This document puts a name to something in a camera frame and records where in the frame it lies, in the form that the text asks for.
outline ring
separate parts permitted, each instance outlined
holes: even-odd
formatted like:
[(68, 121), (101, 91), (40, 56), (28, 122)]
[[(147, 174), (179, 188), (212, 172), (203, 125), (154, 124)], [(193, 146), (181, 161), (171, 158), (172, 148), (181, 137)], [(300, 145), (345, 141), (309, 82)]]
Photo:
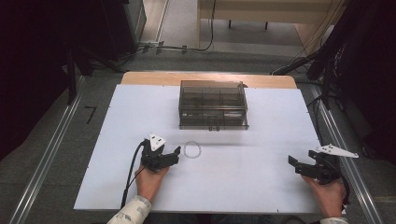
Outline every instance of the ring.
[[(194, 145), (196, 145), (198, 147), (198, 153), (196, 153), (195, 155), (191, 155), (191, 151), (190, 151), (190, 154), (187, 153), (187, 146), (191, 145), (191, 144), (194, 144)], [(183, 153), (184, 153), (184, 156), (189, 158), (189, 159), (196, 159), (199, 156), (201, 156), (201, 153), (202, 153), (201, 146), (198, 143), (194, 142), (194, 141), (187, 142), (184, 145)]]

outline sleeve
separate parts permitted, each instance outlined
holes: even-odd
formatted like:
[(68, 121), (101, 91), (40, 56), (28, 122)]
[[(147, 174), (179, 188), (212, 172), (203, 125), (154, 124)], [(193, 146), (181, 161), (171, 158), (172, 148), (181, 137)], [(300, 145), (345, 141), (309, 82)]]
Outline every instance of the sleeve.
[(142, 224), (151, 210), (151, 203), (135, 195), (107, 224)]
[(347, 224), (347, 219), (344, 217), (328, 217), (322, 219), (320, 224)]

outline human hand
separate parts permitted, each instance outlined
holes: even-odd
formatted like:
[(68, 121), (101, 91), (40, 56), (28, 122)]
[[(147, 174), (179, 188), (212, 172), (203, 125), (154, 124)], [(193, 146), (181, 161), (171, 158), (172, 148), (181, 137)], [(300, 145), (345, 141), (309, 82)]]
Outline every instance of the human hand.
[(136, 177), (137, 194), (146, 198), (150, 203), (154, 201), (158, 190), (160, 189), (163, 177), (168, 172), (169, 167), (163, 168), (157, 172), (140, 165), (139, 169), (134, 172)]
[(303, 176), (303, 180), (314, 191), (323, 217), (341, 217), (344, 197), (344, 185), (340, 179), (327, 185), (320, 185), (317, 180)]

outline white board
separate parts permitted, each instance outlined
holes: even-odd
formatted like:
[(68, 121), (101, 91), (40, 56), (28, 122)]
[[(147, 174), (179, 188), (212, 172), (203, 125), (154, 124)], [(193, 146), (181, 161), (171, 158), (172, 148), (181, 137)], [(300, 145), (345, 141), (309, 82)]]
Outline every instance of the white board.
[[(189, 141), (201, 155), (182, 152), (163, 181), (152, 211), (285, 214), (319, 212), (310, 188), (288, 156), (314, 163), (319, 146), (299, 90), (245, 89), (248, 130), (178, 128), (179, 87), (119, 85), (84, 176), (75, 209), (120, 209), (134, 151), (150, 133), (167, 142), (164, 154)], [(194, 156), (198, 149), (187, 146)], [(140, 152), (134, 165), (137, 169)], [(136, 194), (135, 184), (128, 200)]]

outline aluminum rail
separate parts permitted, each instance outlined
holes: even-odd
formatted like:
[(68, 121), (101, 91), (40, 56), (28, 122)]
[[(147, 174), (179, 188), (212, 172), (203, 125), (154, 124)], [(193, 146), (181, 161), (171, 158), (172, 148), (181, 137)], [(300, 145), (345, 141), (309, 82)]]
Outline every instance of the aluminum rail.
[[(315, 98), (321, 95), (319, 87), (311, 87), (311, 91)], [(349, 151), (347, 148), (347, 144), (344, 141), (344, 138), (341, 135), (338, 126), (332, 116), (332, 111), (327, 110), (325, 105), (320, 103), (320, 113), (324, 118), (332, 140), (334, 141), (334, 145)], [(361, 203), (361, 209), (363, 210), (364, 215), (366, 215), (368, 223), (383, 224), (384, 221), (382, 220), (375, 206), (374, 200), (369, 190), (367, 189), (363, 178), (361, 177), (361, 173), (353, 160), (354, 159), (352, 158), (341, 157), (341, 163), (343, 163), (345, 166), (349, 182), (355, 190), (358, 200)]]
[(67, 131), (69, 123), (76, 112), (85, 82), (85, 78), (81, 76), (78, 80), (78, 94), (76, 99), (64, 111), (61, 121), (59, 122), (55, 133), (50, 139), (40, 163), (37, 165), (32, 178), (23, 191), (18, 206), (15, 209), (11, 220), (9, 221), (10, 224), (22, 224), (27, 218), (29, 211), (35, 201), (35, 197), (40, 191), (41, 185), (43, 184), (47, 172), (50, 169), (53, 159), (55, 158), (59, 145), (62, 143), (62, 139), (64, 138), (64, 134)]

